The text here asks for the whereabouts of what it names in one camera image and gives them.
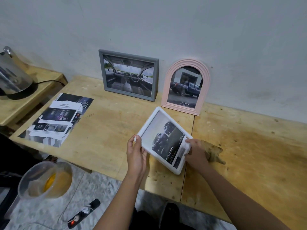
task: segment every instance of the forearm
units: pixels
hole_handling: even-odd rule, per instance
[[[128,229],[139,186],[139,181],[127,174],[115,197],[93,230]]]
[[[200,174],[238,230],[289,230],[278,218],[234,187],[211,166],[203,167]]]

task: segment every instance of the person's left hand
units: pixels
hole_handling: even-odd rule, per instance
[[[147,151],[141,147],[141,138],[139,135],[133,135],[127,143],[127,161],[128,172],[127,175],[141,182],[146,171],[146,156]]]

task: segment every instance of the electric kettle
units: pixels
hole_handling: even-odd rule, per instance
[[[0,53],[0,95],[17,100],[28,97],[37,89],[32,77],[26,74],[13,61],[16,55],[5,46]]]

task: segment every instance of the black power strip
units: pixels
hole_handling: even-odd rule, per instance
[[[84,207],[82,211],[80,211],[78,214],[76,214],[74,217],[72,217],[67,225],[68,228],[74,228],[78,223],[80,223],[83,219],[85,219],[90,213],[92,213],[97,207],[100,206],[100,201],[98,199],[95,199],[89,204],[89,208]]]

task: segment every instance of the pink arched picture frame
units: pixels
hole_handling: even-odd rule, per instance
[[[190,108],[190,107],[185,107],[177,104],[173,104],[170,102],[167,102],[168,96],[169,96],[169,88],[170,88],[170,83],[173,74],[180,68],[185,67],[185,66],[191,66],[194,67],[195,69],[198,69],[198,71],[201,73],[201,76],[203,78],[203,85],[201,87],[201,91],[198,96],[198,100],[196,103],[195,108]],[[201,108],[203,106],[206,94],[208,92],[210,85],[210,74],[208,68],[201,62],[194,60],[194,59],[182,59],[174,63],[170,69],[168,70],[166,77],[165,77],[165,82],[164,82],[164,89],[163,89],[163,96],[162,96],[162,102],[161,106],[185,112],[188,114],[192,115],[197,115],[199,116],[201,112]]]

